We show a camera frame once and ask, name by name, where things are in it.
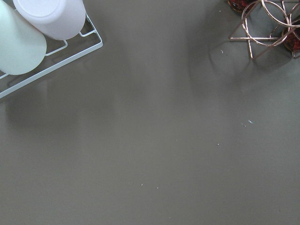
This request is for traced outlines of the dark sauce bottle front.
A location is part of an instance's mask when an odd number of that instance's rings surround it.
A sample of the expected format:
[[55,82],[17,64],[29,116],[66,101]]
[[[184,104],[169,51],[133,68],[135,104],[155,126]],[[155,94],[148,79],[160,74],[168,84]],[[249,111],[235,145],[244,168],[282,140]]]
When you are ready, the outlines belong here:
[[284,40],[285,47],[294,53],[300,52],[300,28],[296,28],[294,33],[290,33]]

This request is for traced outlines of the dark sauce bottle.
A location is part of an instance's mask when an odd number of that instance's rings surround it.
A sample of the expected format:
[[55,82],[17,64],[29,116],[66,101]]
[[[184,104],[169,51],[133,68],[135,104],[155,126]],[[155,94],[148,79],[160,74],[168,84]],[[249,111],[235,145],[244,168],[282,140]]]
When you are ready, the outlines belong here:
[[242,12],[254,0],[228,0],[227,2],[233,10]]
[[296,28],[294,33],[290,33],[284,40],[285,47],[294,53],[300,52],[300,28]]

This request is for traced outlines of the white cup rack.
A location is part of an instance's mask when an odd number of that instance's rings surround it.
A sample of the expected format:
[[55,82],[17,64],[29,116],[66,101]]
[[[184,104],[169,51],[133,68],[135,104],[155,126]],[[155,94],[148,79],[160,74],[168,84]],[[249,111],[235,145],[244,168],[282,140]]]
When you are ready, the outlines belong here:
[[[4,2],[17,11],[13,1],[14,0],[4,0]],[[67,40],[56,40],[46,36],[45,34],[43,35],[46,40],[47,50],[43,61],[34,70],[22,75],[9,75],[0,71],[1,97],[9,95],[38,78],[41,78],[44,75],[103,46],[101,36],[92,20],[89,18],[87,12],[85,24],[80,33],[75,37]]]

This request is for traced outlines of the pale green plastic cup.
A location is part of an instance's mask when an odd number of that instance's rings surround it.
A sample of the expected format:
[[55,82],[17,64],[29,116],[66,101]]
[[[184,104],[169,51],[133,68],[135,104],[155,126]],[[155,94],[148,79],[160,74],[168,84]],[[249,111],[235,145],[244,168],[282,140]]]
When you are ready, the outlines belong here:
[[44,59],[44,35],[6,2],[0,2],[0,70],[22,75],[34,70]]

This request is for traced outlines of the pink plastic cup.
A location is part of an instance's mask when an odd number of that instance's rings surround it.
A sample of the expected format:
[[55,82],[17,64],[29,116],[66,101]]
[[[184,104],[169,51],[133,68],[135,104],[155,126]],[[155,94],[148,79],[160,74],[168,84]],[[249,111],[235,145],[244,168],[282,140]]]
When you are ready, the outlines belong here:
[[24,19],[52,39],[71,39],[85,24],[82,0],[14,0],[13,3]]

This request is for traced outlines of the dark sauce bottle back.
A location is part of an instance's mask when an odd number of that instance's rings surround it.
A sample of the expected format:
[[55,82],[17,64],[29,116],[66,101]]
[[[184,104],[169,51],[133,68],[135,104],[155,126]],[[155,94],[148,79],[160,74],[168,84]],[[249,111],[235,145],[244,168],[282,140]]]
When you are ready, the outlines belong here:
[[227,2],[233,10],[242,12],[254,0],[228,0]]

